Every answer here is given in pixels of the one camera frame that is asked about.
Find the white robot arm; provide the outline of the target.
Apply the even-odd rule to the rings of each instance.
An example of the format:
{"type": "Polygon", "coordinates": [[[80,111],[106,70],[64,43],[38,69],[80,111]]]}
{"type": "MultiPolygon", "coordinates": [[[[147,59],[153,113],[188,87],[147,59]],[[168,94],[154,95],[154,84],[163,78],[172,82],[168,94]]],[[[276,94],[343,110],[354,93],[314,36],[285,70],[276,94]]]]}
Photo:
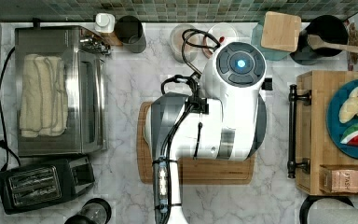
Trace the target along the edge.
{"type": "Polygon", "coordinates": [[[264,55],[241,41],[217,42],[211,49],[203,70],[164,81],[186,84],[189,95],[164,91],[146,113],[156,224],[187,223],[179,159],[245,161],[265,137],[267,111],[260,95],[266,81],[264,55]]]}

